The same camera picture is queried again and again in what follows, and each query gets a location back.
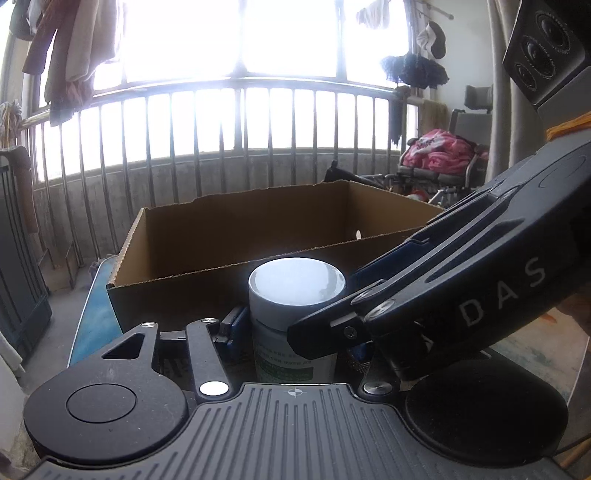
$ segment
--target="ridged black surface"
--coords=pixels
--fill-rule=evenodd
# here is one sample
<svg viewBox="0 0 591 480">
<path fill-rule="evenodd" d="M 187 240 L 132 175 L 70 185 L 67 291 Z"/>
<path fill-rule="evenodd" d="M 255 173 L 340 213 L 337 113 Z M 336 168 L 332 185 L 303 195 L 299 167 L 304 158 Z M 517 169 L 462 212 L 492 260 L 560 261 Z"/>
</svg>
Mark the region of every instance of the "ridged black surface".
<svg viewBox="0 0 591 480">
<path fill-rule="evenodd" d="M 202 404 L 176 440 L 144 460 L 102 470 L 44 461 L 29 479 L 570 478 L 549 459 L 507 469 L 461 465 L 418 443 L 393 408 L 358 400 L 346 385 L 298 389 L 245 384 L 231 400 Z"/>
</svg>

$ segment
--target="open cardboard box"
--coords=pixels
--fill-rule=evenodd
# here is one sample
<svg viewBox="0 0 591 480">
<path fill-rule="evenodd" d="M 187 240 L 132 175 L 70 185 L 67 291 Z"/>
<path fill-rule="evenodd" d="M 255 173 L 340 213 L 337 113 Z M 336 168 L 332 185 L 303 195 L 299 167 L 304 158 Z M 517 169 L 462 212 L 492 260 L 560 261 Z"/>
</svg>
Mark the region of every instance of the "open cardboard box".
<svg viewBox="0 0 591 480">
<path fill-rule="evenodd" d="M 248 304 L 248 277 L 271 258 L 317 258 L 346 277 L 440 212 L 346 181 L 143 208 L 107 290 L 124 332 L 148 321 L 162 330 L 182 330 L 196 319 L 223 317 Z"/>
</svg>

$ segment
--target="handrail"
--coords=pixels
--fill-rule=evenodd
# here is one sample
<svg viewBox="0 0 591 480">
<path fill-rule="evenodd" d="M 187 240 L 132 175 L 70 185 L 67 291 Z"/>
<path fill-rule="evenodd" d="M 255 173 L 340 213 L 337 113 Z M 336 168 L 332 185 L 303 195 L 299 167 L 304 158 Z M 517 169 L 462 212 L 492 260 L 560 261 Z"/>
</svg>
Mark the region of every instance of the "handrail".
<svg viewBox="0 0 591 480">
<path fill-rule="evenodd" d="M 335 82 L 324 79 L 303 79 L 287 77 L 227 77 L 215 80 L 175 80 L 168 82 L 134 82 L 117 86 L 113 89 L 96 92 L 88 108 L 107 103 L 122 102 L 132 98 L 142 98 L 163 93 L 187 92 L 208 89 L 247 89 L 247 88 L 284 88 L 291 90 L 312 90 L 351 95 L 369 96 L 385 100 L 402 99 L 391 88 L 372 86 L 352 82 Z M 423 99 L 406 98 L 410 105 L 419 105 Z M 43 107 L 37 113 L 21 121 L 19 130 L 24 130 L 49 120 L 49 108 Z"/>
</svg>

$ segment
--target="blue tabletop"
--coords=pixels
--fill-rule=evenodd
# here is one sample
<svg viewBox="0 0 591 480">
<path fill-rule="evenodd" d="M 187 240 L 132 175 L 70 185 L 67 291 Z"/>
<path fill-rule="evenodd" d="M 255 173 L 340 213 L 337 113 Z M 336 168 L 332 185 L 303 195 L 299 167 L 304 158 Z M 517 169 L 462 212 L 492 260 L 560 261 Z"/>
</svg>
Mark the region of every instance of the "blue tabletop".
<svg viewBox="0 0 591 480">
<path fill-rule="evenodd" d="M 80 316 L 68 367 L 85 359 L 122 334 L 107 294 L 107 281 L 116 260 L 117 257 L 107 258 L 96 272 Z"/>
</svg>

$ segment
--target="white wall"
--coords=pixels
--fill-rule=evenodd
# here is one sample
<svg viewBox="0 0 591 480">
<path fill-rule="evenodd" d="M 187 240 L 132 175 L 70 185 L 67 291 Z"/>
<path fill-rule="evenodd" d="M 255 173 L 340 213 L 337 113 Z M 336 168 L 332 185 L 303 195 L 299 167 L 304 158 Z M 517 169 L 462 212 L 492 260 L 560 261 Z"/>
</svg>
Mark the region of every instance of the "white wall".
<svg viewBox="0 0 591 480">
<path fill-rule="evenodd" d="M 437 62 L 447 72 L 449 82 L 436 90 L 435 99 L 450 112 L 464 108 L 466 85 L 492 84 L 492 44 L 486 0 L 430 0 L 454 16 L 454 20 L 431 10 L 428 14 L 446 35 L 447 54 Z"/>
<path fill-rule="evenodd" d="M 0 356 L 0 450 L 8 453 L 22 422 L 25 394 Z"/>
</svg>

